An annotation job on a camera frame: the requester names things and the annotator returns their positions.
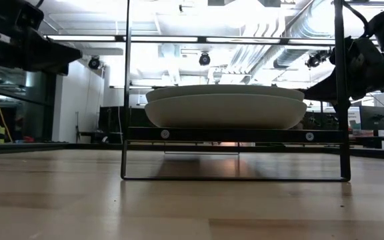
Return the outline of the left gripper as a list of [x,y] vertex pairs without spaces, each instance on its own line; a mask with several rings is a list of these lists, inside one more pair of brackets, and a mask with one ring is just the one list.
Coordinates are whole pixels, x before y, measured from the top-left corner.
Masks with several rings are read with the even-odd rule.
[[0,66],[68,75],[69,64],[82,58],[82,52],[30,29],[16,27],[0,15]]

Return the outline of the black partition panel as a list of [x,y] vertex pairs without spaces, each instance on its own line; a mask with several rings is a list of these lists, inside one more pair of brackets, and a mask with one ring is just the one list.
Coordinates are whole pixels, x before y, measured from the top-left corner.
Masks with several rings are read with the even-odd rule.
[[[103,132],[120,132],[120,126],[123,121],[124,107],[100,107],[98,129]],[[129,109],[129,126],[130,127],[153,127],[144,109]]]

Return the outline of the black metal shelf rack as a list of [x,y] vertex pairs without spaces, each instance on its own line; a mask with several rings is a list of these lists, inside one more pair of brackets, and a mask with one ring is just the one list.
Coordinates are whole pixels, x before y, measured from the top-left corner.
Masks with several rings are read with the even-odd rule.
[[339,101],[338,131],[264,130],[264,129],[182,129],[137,128],[125,126],[121,157],[121,178],[125,181],[248,181],[244,177],[129,177],[127,152],[130,141],[197,142],[197,141],[256,141],[262,143],[338,143],[340,144],[340,177],[334,179],[304,179],[304,182],[348,182],[351,180],[347,121],[347,83],[345,41],[343,28],[343,0],[334,0],[336,94]]

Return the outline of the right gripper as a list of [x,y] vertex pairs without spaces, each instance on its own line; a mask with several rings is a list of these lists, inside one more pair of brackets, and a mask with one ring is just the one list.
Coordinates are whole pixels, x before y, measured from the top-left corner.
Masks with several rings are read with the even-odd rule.
[[[370,92],[384,92],[384,54],[370,40],[345,38],[345,66],[349,97],[358,100]],[[336,101],[336,72],[333,71],[314,86],[299,91],[307,100]]]

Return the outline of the large deep white plate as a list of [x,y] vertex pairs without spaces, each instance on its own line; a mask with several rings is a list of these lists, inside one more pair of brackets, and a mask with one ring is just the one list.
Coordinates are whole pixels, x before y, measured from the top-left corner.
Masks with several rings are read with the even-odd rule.
[[305,98],[305,94],[298,90],[281,87],[269,87],[262,85],[188,85],[156,89],[148,92],[146,94],[146,99],[150,103],[152,101],[170,97],[206,94],[271,95],[296,99],[298,101],[302,101]]

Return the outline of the wide white plate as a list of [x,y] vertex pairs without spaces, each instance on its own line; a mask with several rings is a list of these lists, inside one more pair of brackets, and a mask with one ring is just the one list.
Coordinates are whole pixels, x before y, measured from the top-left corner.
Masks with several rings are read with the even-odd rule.
[[204,94],[169,97],[145,106],[157,127],[219,129],[290,129],[307,105],[295,99],[252,94]]

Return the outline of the overhead light strip rail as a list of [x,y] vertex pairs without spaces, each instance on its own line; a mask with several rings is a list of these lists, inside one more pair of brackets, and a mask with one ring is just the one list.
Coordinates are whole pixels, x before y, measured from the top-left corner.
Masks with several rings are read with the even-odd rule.
[[[126,42],[124,35],[47,35],[58,42]],[[134,35],[132,43],[198,43],[198,44],[237,44],[237,45],[304,45],[334,46],[334,39],[280,38],[280,37],[182,37],[162,35]]]

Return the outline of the thin black tripod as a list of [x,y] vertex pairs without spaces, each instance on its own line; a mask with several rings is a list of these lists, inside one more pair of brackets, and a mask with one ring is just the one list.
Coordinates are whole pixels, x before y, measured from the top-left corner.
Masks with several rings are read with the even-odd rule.
[[81,140],[81,132],[79,130],[79,112],[75,112],[75,142],[78,143]]

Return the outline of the black computer monitor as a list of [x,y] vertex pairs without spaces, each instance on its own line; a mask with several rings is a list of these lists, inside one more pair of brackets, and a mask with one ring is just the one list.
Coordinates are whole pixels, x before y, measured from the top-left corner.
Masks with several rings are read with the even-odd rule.
[[360,106],[359,116],[362,130],[384,130],[384,107]]

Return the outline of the black ceiling spotlight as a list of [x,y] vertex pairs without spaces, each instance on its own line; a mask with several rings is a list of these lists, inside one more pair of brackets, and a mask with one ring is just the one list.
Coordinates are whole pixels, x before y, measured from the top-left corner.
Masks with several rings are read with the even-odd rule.
[[320,50],[309,55],[308,60],[306,60],[305,65],[308,68],[318,67],[320,64],[325,62],[330,58],[332,50]]

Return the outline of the white sign board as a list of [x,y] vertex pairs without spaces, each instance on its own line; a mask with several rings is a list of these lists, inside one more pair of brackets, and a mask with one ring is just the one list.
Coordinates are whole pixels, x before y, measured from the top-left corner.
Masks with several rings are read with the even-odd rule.
[[350,107],[348,109],[348,124],[351,129],[359,129],[361,124],[360,109]]

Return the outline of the dark glass cabinet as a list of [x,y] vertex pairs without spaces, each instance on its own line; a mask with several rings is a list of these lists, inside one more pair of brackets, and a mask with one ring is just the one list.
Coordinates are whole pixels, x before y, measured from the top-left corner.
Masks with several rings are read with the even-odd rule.
[[6,143],[49,141],[52,136],[57,76],[0,67],[0,125]]

